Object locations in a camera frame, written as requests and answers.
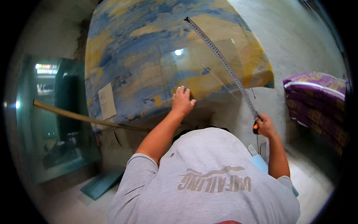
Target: paper label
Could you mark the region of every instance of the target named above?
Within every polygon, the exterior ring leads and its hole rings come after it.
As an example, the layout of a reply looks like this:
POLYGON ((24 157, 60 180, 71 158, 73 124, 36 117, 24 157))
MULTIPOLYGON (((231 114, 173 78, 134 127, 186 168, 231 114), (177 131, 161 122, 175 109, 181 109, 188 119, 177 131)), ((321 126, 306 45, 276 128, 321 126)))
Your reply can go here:
POLYGON ((103 120, 110 118, 117 114, 116 107, 114 106, 112 85, 109 83, 98 91, 98 97, 100 99, 100 106, 103 120))

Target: purple bag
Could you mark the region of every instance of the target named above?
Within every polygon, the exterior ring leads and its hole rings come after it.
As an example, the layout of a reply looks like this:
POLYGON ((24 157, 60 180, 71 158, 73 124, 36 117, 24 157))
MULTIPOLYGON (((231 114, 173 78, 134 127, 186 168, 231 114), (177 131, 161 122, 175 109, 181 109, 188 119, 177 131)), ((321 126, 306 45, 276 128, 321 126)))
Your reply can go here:
POLYGON ((322 72, 292 76, 283 81, 286 91, 294 91, 317 98, 344 111, 345 80, 322 72))
POLYGON ((316 108, 327 114, 331 118, 334 118, 338 123, 343 124, 344 113, 329 104, 325 104, 317 98, 299 92, 286 91, 286 99, 297 100, 304 104, 307 104, 308 107, 316 108))
POLYGON ((332 135, 325 132, 322 127, 313 121, 311 121, 309 118, 305 116, 299 115, 296 111, 289 109, 290 117, 297 120, 297 122, 303 126, 306 126, 310 129, 315 130, 319 136, 334 150, 336 150, 340 155, 342 155, 342 146, 338 143, 338 141, 332 137, 332 135))
POLYGON ((309 108, 297 100, 286 100, 289 110, 295 111, 292 118, 306 117, 315 124, 319 125, 325 132, 332 135, 332 137, 342 146, 345 147, 349 142, 349 134, 337 124, 332 118, 324 115, 321 111, 309 108))

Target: wooden stick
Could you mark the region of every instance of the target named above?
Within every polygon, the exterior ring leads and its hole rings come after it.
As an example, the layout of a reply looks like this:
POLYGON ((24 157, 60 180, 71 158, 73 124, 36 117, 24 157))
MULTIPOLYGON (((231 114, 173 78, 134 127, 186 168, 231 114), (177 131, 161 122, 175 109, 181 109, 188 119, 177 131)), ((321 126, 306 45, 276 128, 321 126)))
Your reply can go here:
POLYGON ((68 117, 68 118, 73 118, 73 119, 76 119, 76 120, 81 120, 81 121, 85 121, 85 122, 89 122, 89 123, 102 124, 102 125, 106 125, 106 126, 112 126, 112 127, 116 127, 116 128, 134 130, 134 131, 139 131, 139 132, 150 132, 151 131, 151 129, 149 129, 149 128, 147 128, 147 129, 145 129, 145 128, 137 128, 137 127, 133 127, 133 126, 127 126, 127 125, 124 125, 124 124, 115 124, 115 123, 104 121, 104 120, 98 120, 98 119, 95 119, 95 118, 90 118, 90 117, 84 116, 82 114, 76 114, 76 113, 68 111, 68 110, 63 110, 63 109, 60 109, 60 108, 57 108, 57 107, 54 107, 54 106, 44 104, 44 103, 42 103, 40 101, 37 101, 37 100, 34 100, 33 105, 35 107, 51 111, 51 112, 53 112, 55 114, 59 114, 59 115, 62 115, 62 116, 68 117))

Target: man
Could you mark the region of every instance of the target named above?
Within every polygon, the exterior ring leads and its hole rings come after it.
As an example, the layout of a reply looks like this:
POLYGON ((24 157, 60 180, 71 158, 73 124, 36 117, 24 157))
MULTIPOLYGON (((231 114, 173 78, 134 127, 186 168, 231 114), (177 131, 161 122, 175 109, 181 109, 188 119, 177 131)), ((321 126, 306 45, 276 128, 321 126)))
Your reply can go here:
POLYGON ((296 223, 300 204, 281 140, 266 114, 257 123, 270 140, 269 175, 254 165, 239 139, 219 128, 190 131, 164 154, 194 107, 189 91, 177 88, 170 113, 129 159, 109 223, 296 223))

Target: man's right arm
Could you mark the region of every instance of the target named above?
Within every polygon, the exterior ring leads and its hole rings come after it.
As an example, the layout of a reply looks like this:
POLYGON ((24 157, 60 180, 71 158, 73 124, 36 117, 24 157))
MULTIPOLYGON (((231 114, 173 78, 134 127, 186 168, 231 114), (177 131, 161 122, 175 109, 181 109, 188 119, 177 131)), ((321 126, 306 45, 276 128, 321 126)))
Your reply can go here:
POLYGON ((259 116, 261 119, 256 120, 258 129, 270 141, 268 174, 276 179, 282 176, 290 177, 286 153, 271 118, 267 114, 259 114, 259 116))

